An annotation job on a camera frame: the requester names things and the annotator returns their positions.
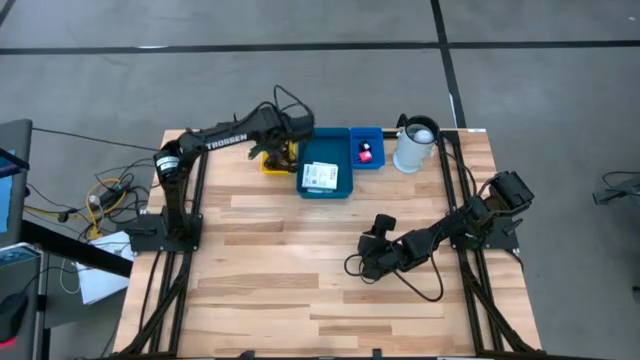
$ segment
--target blue bin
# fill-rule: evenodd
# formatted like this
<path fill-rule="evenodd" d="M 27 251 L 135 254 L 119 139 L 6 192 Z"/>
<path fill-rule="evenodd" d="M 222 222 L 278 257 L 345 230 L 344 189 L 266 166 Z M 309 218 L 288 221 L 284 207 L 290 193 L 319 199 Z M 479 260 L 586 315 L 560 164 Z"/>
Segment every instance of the blue bin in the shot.
<path fill-rule="evenodd" d="M 373 159 L 368 164 L 360 162 L 359 145 L 362 140 L 367 140 L 371 145 L 371 156 Z M 384 138 L 382 128 L 379 127 L 359 127 L 351 128 L 351 161 L 354 169 L 375 170 L 384 166 Z"/>
<path fill-rule="evenodd" d="M 345 199 L 353 192 L 351 166 L 351 137 L 348 128 L 316 128 L 313 140 L 298 143 L 298 172 L 296 189 L 305 199 Z M 302 187 L 304 164 L 323 162 L 338 165 L 338 184 L 330 193 L 307 192 Z"/>

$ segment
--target concrete floor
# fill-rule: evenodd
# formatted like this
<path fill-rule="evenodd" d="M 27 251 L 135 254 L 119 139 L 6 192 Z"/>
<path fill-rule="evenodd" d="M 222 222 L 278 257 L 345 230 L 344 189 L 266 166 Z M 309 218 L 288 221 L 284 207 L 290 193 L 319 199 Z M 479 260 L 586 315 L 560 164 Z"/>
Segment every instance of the concrete floor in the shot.
<path fill-rule="evenodd" d="M 449 41 L 640 38 L 633 0 L 441 3 Z M 0 27 L 0 48 L 436 40 L 423 0 L 17 0 Z M 631 294 L 640 284 L 638 212 L 628 201 L 591 200 L 604 172 L 640 169 L 640 49 L 452 50 L 452 57 L 468 127 L 487 128 L 498 168 L 518 171 L 536 194 L 518 234 L 544 348 L 640 358 L 640 305 Z M 309 103 L 319 126 L 391 126 L 401 112 L 454 126 L 439 50 L 0 56 L 0 79 L 2 121 L 31 118 L 145 146 L 157 146 L 166 128 L 242 114 L 275 83 Z M 77 206 L 93 173 L 145 156 L 36 132 L 29 181 Z M 142 185 L 151 180 L 146 170 L 136 176 Z M 27 203 L 47 206 L 35 196 Z M 123 294 L 82 306 L 51 279 L 51 357 L 99 355 Z M 65 279 L 70 287 L 76 281 Z"/>

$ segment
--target red object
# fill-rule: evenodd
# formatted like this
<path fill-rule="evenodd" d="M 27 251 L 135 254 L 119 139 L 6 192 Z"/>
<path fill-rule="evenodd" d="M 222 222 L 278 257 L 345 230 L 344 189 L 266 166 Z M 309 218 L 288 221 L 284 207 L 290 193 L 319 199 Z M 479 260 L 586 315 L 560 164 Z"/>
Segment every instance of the red object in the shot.
<path fill-rule="evenodd" d="M 15 346 L 15 344 L 16 344 L 16 338 L 9 339 L 3 343 L 0 343 L 0 349 L 6 349 L 9 347 Z"/>
<path fill-rule="evenodd" d="M 361 163 L 368 164 L 371 162 L 372 159 L 373 159 L 373 156 L 371 156 L 371 151 L 367 150 L 360 153 Z"/>

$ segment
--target wooden table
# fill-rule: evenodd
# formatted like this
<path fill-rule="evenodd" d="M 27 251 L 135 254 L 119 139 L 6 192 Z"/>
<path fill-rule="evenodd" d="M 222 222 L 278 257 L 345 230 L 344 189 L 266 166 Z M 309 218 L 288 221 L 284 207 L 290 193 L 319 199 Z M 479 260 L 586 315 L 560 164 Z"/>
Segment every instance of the wooden table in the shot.
<path fill-rule="evenodd" d="M 163 143 L 181 133 L 167 131 Z M 467 130 L 460 137 L 465 163 L 480 185 L 496 171 L 489 138 Z M 343 270 L 376 214 L 398 219 L 389 235 L 395 238 L 447 212 L 437 154 L 418 173 L 402 174 L 391 160 L 395 140 L 386 140 L 387 165 L 356 171 L 349 199 L 304 200 L 296 193 L 295 176 L 266 176 L 257 160 L 247 160 L 251 146 L 209 154 L 204 233 L 191 268 L 180 356 L 237 356 L 244 350 L 256 350 L 257 356 L 371 356 L 375 348 L 385 356 L 473 354 L 457 255 L 448 241 L 435 254 L 445 287 L 438 303 L 425 302 L 395 276 L 367 285 Z M 450 167 L 459 193 L 453 160 Z M 162 202 L 161 190 L 153 189 L 150 210 L 159 211 Z M 504 251 L 485 254 L 498 308 L 526 342 L 539 347 L 519 264 Z M 135 259 L 115 351 L 137 333 L 153 258 Z M 155 308 L 163 263 L 147 316 Z M 438 291 L 431 263 L 406 278 L 428 295 Z M 491 348 L 479 303 L 478 309 L 485 347 Z M 160 349 L 167 348 L 170 327 L 166 321 Z"/>

